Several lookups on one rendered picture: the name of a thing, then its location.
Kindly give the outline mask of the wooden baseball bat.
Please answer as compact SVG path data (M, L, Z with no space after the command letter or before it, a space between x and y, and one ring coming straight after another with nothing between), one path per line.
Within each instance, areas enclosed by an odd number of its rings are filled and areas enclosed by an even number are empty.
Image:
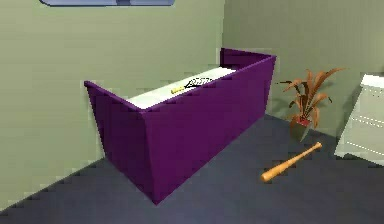
M320 142L316 142L313 146L311 146L309 149L302 152L301 154L296 155L296 156L288 159L287 161L285 161L279 165L276 165L273 168L269 169L268 171L264 172L263 174L260 175L260 179L263 182L268 182L268 181L272 180L273 178L275 178L276 176L280 175L285 170L287 170L289 167L294 165L297 161L304 158L305 156L312 153L313 151L320 149L321 147L322 147L322 144Z

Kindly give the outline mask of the orange leaved houseplant in pot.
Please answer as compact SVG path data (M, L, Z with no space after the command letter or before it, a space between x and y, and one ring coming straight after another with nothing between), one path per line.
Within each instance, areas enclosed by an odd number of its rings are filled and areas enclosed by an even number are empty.
M325 99L332 103L332 99L326 93L319 93L319 90L327 78L339 71L342 71L342 68L332 68L329 71L313 74L310 69L307 69L305 79L280 81L280 84L286 84L284 92L290 89L296 91L295 98L288 107L292 108L296 105L298 112L287 117L290 136L294 140L303 141L311 128L318 127L320 117L318 104Z

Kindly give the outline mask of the purple desk with white top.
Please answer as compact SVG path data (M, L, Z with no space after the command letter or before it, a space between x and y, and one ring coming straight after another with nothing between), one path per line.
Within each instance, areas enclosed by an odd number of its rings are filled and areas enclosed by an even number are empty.
M275 62L222 48L230 74L146 109L86 81L105 157L160 203L264 116Z

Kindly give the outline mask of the yellow handled tennis racket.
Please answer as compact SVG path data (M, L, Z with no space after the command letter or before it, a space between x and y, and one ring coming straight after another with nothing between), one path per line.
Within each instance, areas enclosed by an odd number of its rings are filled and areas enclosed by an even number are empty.
M172 94L175 94L177 92L180 92L180 91L183 91L187 88L192 88L192 87L199 87L199 86L202 86L204 84L207 84L209 82L211 82L212 79L211 78L206 78L206 77L203 77L203 78L194 78L192 80L190 80L187 84L185 84L184 86L180 86L180 87L177 87L177 88L174 88L171 90L171 93Z

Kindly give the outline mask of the white chest of drawers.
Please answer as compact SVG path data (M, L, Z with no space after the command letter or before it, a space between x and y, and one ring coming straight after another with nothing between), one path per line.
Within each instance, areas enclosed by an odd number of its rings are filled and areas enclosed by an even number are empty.
M366 73L334 154L384 166L384 73Z

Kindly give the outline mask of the blue framed window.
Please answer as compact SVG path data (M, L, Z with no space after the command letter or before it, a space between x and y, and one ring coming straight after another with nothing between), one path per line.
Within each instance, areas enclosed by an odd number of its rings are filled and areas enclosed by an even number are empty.
M176 0L39 0L48 6L172 6Z

